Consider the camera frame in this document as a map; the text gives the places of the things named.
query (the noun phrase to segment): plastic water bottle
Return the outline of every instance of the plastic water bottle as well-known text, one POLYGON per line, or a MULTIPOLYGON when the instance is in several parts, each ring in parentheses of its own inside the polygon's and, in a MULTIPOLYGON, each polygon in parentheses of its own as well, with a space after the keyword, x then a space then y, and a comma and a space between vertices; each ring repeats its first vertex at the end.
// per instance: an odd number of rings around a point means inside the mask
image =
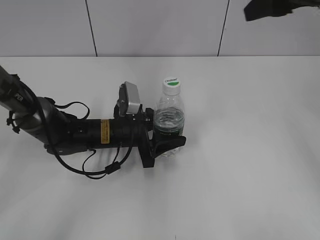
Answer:
MULTIPOLYGON (((153 134, 157 140, 167 140, 172 136, 181 136, 185 126, 185 106, 180 96, 181 82, 176 77, 163 80, 162 96, 155 107, 153 117, 153 134)), ((162 154, 171 157, 179 149, 162 154)))

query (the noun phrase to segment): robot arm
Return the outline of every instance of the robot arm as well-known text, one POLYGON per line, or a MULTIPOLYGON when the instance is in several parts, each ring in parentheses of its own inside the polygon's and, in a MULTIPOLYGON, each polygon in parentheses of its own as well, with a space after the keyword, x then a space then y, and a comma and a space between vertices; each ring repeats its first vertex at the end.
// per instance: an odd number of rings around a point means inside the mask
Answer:
POLYGON ((148 132, 153 130, 154 111, 140 103, 136 85, 125 82, 119 88, 119 99, 114 107, 114 119, 87 119, 60 111, 65 106, 56 105, 48 97, 37 97, 17 75, 10 75, 0 66, 0 104, 9 110, 7 124, 19 133, 22 129, 44 143, 44 148, 53 154, 68 170, 88 176, 111 174, 120 169, 127 160, 133 147, 138 147, 144 168, 152 168, 155 158, 162 153, 185 145, 184 136, 168 140, 149 139, 148 132), (61 158, 95 149, 128 148, 121 161, 113 161, 104 170, 86 172, 67 165, 61 158))

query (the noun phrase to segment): black object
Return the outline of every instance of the black object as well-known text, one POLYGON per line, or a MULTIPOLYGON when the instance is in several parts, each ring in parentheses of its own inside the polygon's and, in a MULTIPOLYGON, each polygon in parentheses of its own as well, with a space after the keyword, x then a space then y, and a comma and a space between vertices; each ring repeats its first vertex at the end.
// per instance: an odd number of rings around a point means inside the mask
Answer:
POLYGON ((0 70, 0 84, 2 84, 0 85, 0 96, 4 92, 1 86, 6 85, 12 77, 15 79, 14 85, 28 97, 28 102, 31 103, 26 108, 20 101, 12 101, 8 97, 4 101, 0 98, 2 105, 10 110, 8 125, 12 125, 16 133, 22 129, 43 142, 48 153, 55 155, 65 168, 75 173, 87 177, 111 174, 120 169, 128 159, 132 147, 138 147, 143 167, 152 168, 156 157, 186 143, 184 136, 175 136, 167 140, 156 140, 154 137, 149 139, 148 132, 153 130, 154 111, 151 108, 143 111, 142 104, 138 102, 140 101, 138 89, 132 83, 125 82, 120 86, 119 100, 113 112, 114 119, 87 119, 90 110, 85 104, 71 102, 67 105, 56 105, 51 98, 37 97, 19 78, 14 77, 16 75, 9 75, 1 66, 0 70), (66 109, 76 103, 87 108, 87 114, 81 119, 58 110, 58 108, 66 109), (94 149, 119 149, 120 147, 128 147, 124 158, 121 161, 116 161, 115 158, 112 164, 106 166, 102 171, 87 172, 84 166, 82 170, 78 170, 61 159, 62 155, 88 150, 93 151, 94 154, 94 149))
POLYGON ((294 9, 301 7, 319 7, 320 0, 252 0, 245 8, 247 21, 265 17, 281 17, 292 14, 294 9))

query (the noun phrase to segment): black cylinder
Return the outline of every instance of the black cylinder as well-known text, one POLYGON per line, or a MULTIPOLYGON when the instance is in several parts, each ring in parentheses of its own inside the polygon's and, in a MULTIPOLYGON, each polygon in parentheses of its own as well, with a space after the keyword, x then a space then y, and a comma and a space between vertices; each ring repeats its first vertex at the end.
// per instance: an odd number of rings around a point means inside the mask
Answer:
MULTIPOLYGON (((38 97, 42 106, 44 117, 49 127, 53 144, 57 144, 67 138, 67 126, 69 120, 47 99, 38 97)), ((35 137, 44 144, 48 144, 48 139, 40 115, 36 112, 33 115, 15 114, 16 124, 25 132, 35 137)))
POLYGON ((125 117, 72 120, 70 123, 72 143, 85 144, 92 149, 129 147, 131 145, 131 124, 134 133, 133 147, 137 147, 138 121, 129 121, 125 117))

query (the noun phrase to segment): black cable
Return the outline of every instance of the black cable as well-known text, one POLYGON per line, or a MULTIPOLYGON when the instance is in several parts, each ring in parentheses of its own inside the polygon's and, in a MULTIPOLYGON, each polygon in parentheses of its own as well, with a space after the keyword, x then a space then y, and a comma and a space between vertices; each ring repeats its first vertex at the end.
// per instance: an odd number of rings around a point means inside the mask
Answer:
POLYGON ((86 119, 89 117, 90 108, 89 108, 87 105, 85 105, 83 102, 73 101, 73 102, 68 103, 67 105, 56 105, 56 104, 54 104, 54 106, 55 106, 57 109, 67 109, 68 107, 70 107, 70 106, 73 105, 73 104, 81 104, 81 105, 83 105, 83 106, 86 107, 86 109, 87 109, 86 115, 85 115, 83 118, 80 118, 80 120, 86 120, 86 119))
MULTIPOLYGON (((93 151, 93 153, 90 155, 90 156, 88 156, 87 158, 86 158, 86 160, 84 160, 84 162, 83 162, 83 164, 82 164, 82 171, 84 171, 85 172, 85 163, 88 161, 88 159, 89 158, 91 158, 93 155, 95 155, 96 154, 96 152, 97 152, 97 150, 95 150, 95 149, 89 149, 90 151, 93 151)), ((118 157, 118 155, 119 155, 119 152, 120 152, 120 147, 118 146, 117 147, 117 149, 116 149, 116 155, 115 155, 115 157, 114 157, 114 159, 113 159, 113 161, 112 161, 112 163, 111 163, 111 171, 112 171, 112 167, 114 167, 114 163, 115 163, 115 161, 116 161, 116 159, 117 159, 117 157, 118 157)), ((98 177, 93 177, 93 176, 90 176, 90 175, 85 175, 87 178, 89 178, 89 179, 94 179, 94 180, 99 180, 99 179, 102 179, 102 178, 104 178, 105 176, 107 175, 107 173, 105 173, 104 175, 102 175, 102 176, 98 176, 98 177)))
POLYGON ((226 5, 226 11, 225 11, 224 21, 223 21, 223 26, 222 26, 221 38, 220 38, 220 42, 219 42, 218 53, 216 55, 217 57, 220 57, 220 50, 221 50, 222 40, 223 40, 224 33, 225 33, 225 27, 226 27, 226 22, 227 22, 227 15, 228 15, 228 11, 229 11, 229 6, 230 6, 230 0, 228 0, 227 5, 226 5))

